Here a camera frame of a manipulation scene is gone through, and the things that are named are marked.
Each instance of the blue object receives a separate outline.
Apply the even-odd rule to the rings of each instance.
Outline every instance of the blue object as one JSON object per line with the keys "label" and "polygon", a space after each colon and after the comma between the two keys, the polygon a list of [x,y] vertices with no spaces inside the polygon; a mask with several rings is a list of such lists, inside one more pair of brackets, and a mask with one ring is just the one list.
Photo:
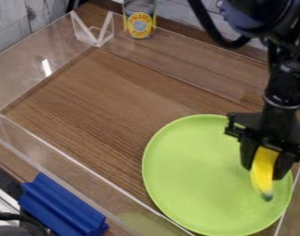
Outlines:
{"label": "blue object", "polygon": [[44,173],[24,184],[20,205],[60,236],[103,236],[105,216]]}

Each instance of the yellow object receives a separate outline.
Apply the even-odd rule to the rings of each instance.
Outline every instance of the yellow object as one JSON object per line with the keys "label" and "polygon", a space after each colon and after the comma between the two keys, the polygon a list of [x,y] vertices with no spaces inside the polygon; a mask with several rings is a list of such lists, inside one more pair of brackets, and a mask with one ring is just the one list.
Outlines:
{"label": "yellow object", "polygon": [[255,189],[266,201],[274,199],[274,173],[279,152],[270,148],[259,147],[254,159],[251,179]]}

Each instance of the lime green plate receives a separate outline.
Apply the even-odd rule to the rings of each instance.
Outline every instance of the lime green plate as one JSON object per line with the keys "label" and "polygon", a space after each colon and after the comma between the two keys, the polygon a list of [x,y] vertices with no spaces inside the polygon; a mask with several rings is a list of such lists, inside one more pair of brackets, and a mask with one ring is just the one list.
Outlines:
{"label": "lime green plate", "polygon": [[271,226],[293,198],[293,174],[275,183],[266,202],[240,164],[239,142],[224,134],[228,119],[185,117],[153,137],[144,155],[144,181],[164,213],[191,231],[250,235]]}

